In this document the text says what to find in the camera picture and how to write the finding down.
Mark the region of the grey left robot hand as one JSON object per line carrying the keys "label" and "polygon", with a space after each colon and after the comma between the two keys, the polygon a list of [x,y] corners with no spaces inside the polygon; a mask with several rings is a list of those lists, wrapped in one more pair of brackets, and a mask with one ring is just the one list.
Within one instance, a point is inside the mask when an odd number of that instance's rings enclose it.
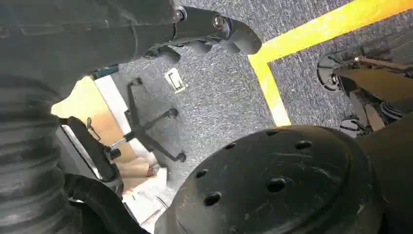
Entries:
{"label": "grey left robot hand", "polygon": [[173,0],[3,0],[0,100],[59,102],[88,72],[202,42],[262,45],[243,22]]}

